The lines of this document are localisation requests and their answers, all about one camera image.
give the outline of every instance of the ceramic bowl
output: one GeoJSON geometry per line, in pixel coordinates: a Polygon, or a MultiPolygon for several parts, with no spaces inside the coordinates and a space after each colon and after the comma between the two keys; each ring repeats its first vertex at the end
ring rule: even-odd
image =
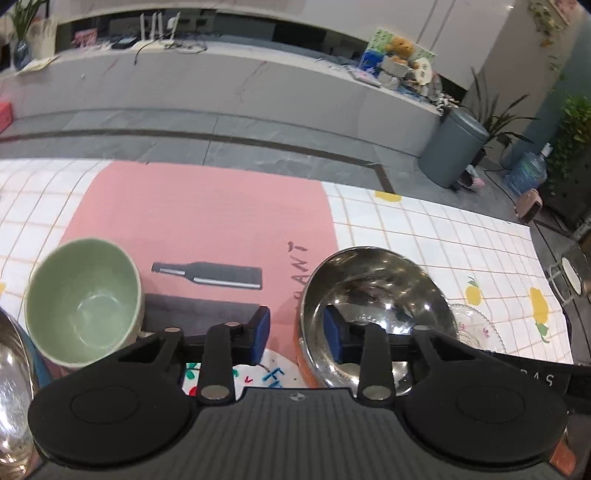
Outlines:
{"type": "Polygon", "coordinates": [[[68,369],[135,342],[143,317],[139,273],[117,245],[97,238],[54,250],[35,270],[25,299],[31,339],[68,369]]]}

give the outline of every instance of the metal bowl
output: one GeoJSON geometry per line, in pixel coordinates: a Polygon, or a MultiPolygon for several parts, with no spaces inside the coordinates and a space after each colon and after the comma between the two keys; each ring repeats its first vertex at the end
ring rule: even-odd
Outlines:
{"type": "Polygon", "coordinates": [[[0,479],[32,470],[37,452],[27,423],[33,396],[51,376],[31,339],[0,309],[0,479]]]}
{"type": "MultiPolygon", "coordinates": [[[[338,365],[323,329],[323,310],[334,304],[347,322],[374,322],[388,333],[409,335],[427,325],[453,338],[457,326],[439,288],[415,263],[389,250],[349,248],[327,258],[312,273],[302,296],[298,342],[316,380],[328,387],[359,384],[359,365],[338,365]]],[[[393,362],[396,393],[410,390],[405,362],[393,362]]]]}

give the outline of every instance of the cable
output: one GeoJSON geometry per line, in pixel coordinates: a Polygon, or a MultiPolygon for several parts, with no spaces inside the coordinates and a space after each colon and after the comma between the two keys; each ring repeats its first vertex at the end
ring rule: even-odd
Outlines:
{"type": "Polygon", "coordinates": [[[162,40],[164,38],[164,35],[162,35],[162,37],[159,38],[155,38],[153,40],[151,40],[150,42],[146,43],[146,45],[142,45],[139,50],[137,52],[135,52],[135,57],[134,57],[134,65],[138,64],[138,56],[139,56],[139,52],[141,52],[144,48],[146,48],[148,45],[151,45],[153,43],[156,43],[160,40],[162,40]]]}
{"type": "Polygon", "coordinates": [[[165,50],[173,50],[176,53],[180,53],[182,55],[195,55],[197,53],[202,53],[207,50],[207,43],[202,35],[199,35],[197,38],[197,43],[195,45],[189,44],[187,46],[184,45],[185,41],[183,40],[181,43],[172,43],[169,46],[166,46],[165,50]],[[194,46],[201,47],[200,50],[193,50],[194,46]]]}
{"type": "Polygon", "coordinates": [[[569,230],[563,227],[564,222],[560,218],[558,218],[554,212],[550,212],[550,213],[552,214],[552,217],[554,217],[554,221],[558,224],[558,226],[560,227],[560,229],[563,232],[568,232],[569,230]]]}
{"type": "MultiPolygon", "coordinates": [[[[513,201],[513,199],[511,198],[511,196],[505,191],[505,189],[503,187],[501,187],[497,182],[495,182],[493,180],[493,178],[488,174],[488,172],[490,172],[490,171],[501,171],[501,170],[506,170],[506,169],[505,168],[502,168],[502,169],[499,169],[499,170],[485,170],[485,169],[483,169],[484,174],[488,177],[488,179],[492,183],[494,183],[497,186],[497,188],[499,188],[505,195],[507,195],[507,198],[511,201],[511,203],[513,205],[515,205],[515,202],[513,201]]],[[[556,258],[556,255],[554,255],[554,252],[552,251],[552,248],[550,248],[550,244],[548,243],[548,240],[546,240],[546,237],[542,233],[542,230],[540,229],[540,226],[538,225],[538,223],[535,220],[533,221],[533,224],[537,228],[538,233],[540,234],[540,237],[542,237],[542,240],[546,244],[546,247],[548,248],[548,251],[550,252],[550,255],[552,255],[552,258],[554,258],[554,261],[555,262],[558,262],[558,259],[556,258]]],[[[581,324],[581,328],[583,329],[583,333],[585,335],[585,342],[587,343],[587,350],[589,350],[589,355],[591,355],[591,344],[589,343],[589,336],[587,335],[587,330],[585,329],[585,325],[583,323],[583,317],[581,317],[581,313],[579,312],[579,308],[577,307],[577,304],[575,303],[575,300],[574,299],[573,299],[573,301],[571,303],[573,304],[574,309],[577,312],[577,315],[579,316],[579,323],[581,324]]]]}
{"type": "MultiPolygon", "coordinates": [[[[201,53],[207,50],[207,43],[205,42],[205,39],[203,38],[202,35],[199,35],[199,37],[202,40],[202,45],[199,45],[197,43],[198,46],[201,47],[200,50],[193,50],[193,45],[188,45],[187,47],[184,46],[184,40],[181,43],[171,43],[170,45],[163,45],[164,50],[173,50],[176,53],[180,53],[180,54],[197,54],[197,53],[201,53]]],[[[144,48],[148,47],[149,45],[152,45],[158,41],[161,41],[164,38],[164,35],[160,38],[155,38],[154,40],[146,43],[146,45],[142,45],[141,48],[135,52],[135,57],[134,57],[134,65],[138,64],[138,56],[139,56],[139,52],[141,52],[144,48]]]]}

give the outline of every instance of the glass plate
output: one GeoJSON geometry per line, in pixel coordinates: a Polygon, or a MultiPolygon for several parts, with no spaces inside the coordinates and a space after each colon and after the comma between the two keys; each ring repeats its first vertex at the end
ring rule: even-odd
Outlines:
{"type": "Polygon", "coordinates": [[[478,310],[455,303],[451,305],[457,322],[457,339],[480,350],[507,353],[495,326],[478,310]]]}

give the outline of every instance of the kitchen counter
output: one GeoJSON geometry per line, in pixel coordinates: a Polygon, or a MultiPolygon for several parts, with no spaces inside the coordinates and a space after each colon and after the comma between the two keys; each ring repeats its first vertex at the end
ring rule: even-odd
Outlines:
{"type": "Polygon", "coordinates": [[[39,72],[4,72],[17,118],[108,108],[186,109],[315,128],[419,156],[439,127],[429,104],[354,80],[344,67],[270,48],[67,51],[39,72]]]}

